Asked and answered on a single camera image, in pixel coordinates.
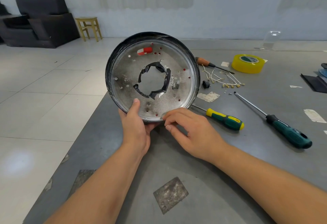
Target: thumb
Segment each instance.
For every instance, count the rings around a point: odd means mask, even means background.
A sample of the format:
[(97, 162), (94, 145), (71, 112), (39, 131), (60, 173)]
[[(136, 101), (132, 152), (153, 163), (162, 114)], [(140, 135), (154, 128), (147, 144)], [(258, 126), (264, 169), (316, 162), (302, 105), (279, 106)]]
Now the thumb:
[(141, 103), (140, 101), (137, 99), (137, 98), (134, 98), (133, 100), (133, 104), (132, 106), (130, 107), (129, 111), (128, 111), (128, 114), (131, 113), (131, 114), (136, 114), (138, 115), (138, 112), (140, 110), (140, 106), (141, 106)]
[(187, 138), (176, 126), (170, 124), (166, 126), (166, 129), (171, 133), (171, 135), (177, 140), (177, 142), (184, 148), (187, 152), (188, 144), (190, 139)]

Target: left hand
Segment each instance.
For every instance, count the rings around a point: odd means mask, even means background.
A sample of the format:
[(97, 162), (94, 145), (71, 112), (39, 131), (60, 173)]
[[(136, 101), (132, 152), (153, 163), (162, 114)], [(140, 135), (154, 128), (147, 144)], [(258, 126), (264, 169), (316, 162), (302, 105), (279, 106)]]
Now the left hand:
[(150, 147), (150, 131), (158, 123), (144, 125), (143, 120), (139, 117), (140, 101), (135, 98), (133, 105), (126, 114), (121, 109), (118, 110), (123, 125), (124, 138), (123, 144), (131, 145), (139, 149), (141, 156), (144, 156)]

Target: stool leg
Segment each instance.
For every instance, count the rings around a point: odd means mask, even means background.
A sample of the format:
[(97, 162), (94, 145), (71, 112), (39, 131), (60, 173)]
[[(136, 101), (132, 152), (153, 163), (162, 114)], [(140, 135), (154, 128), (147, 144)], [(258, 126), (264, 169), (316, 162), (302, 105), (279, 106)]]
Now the stool leg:
[(85, 36), (84, 36), (84, 33), (83, 33), (82, 26), (81, 26), (81, 24), (80, 24), (80, 22), (78, 20), (77, 20), (77, 25), (78, 25), (78, 27), (80, 29), (81, 36), (82, 36), (83, 40), (86, 42), (86, 39), (85, 39)]
[(93, 32), (94, 32), (94, 37), (96, 38), (96, 41), (98, 42), (99, 40), (98, 40), (98, 36), (96, 35), (96, 28), (94, 26), (94, 22), (93, 21), (91, 22), (91, 25), (92, 25), (92, 29), (93, 29)]
[(90, 34), (89, 34), (89, 31), (88, 31), (87, 27), (86, 27), (86, 30), (85, 31), (86, 31), (86, 34), (87, 34), (88, 39), (90, 39)]
[(98, 32), (99, 32), (99, 36), (102, 40), (102, 35), (101, 35), (101, 31), (100, 31), (100, 27), (99, 27), (99, 23), (98, 23), (98, 19), (96, 18), (96, 27), (98, 28)]

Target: green screwdriver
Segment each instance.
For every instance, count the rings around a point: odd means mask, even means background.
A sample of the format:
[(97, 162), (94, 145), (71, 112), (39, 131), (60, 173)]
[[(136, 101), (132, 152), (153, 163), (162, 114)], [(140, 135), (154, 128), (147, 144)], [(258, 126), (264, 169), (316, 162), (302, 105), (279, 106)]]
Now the green screwdriver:
[(246, 100), (244, 97), (242, 97), (237, 92), (234, 92), (234, 94), (240, 98), (242, 98), (245, 102), (250, 104), (251, 106), (255, 107), (258, 111), (260, 111), (262, 114), (266, 116), (267, 123), (272, 125), (278, 132), (280, 132), (293, 146), (296, 148), (302, 148), (307, 149), (312, 146), (312, 141), (302, 132), (292, 128), (291, 126), (288, 126), (286, 123), (279, 120), (275, 115), (267, 115), (262, 110), (260, 110), (258, 107), (256, 107), (254, 104)]
[(225, 115), (222, 113), (219, 113), (217, 111), (214, 111), (213, 109), (203, 109), (200, 108), (194, 104), (192, 104), (193, 107), (198, 108), (199, 110), (203, 110), (206, 112), (206, 115), (215, 119), (216, 121), (219, 121), (223, 125), (225, 125), (227, 128), (231, 130), (242, 130), (244, 128), (244, 123), (237, 119), (236, 117), (233, 117), (231, 115)]

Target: central hole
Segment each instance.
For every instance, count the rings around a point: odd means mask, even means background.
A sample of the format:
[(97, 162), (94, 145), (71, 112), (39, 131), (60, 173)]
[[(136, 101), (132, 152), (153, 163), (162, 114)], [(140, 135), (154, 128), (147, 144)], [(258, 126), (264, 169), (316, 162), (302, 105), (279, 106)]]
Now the central hole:
[(142, 74), (139, 90), (145, 95), (149, 95), (151, 91), (156, 91), (163, 87), (165, 77), (166, 73), (161, 73), (156, 67), (152, 66), (147, 73)]

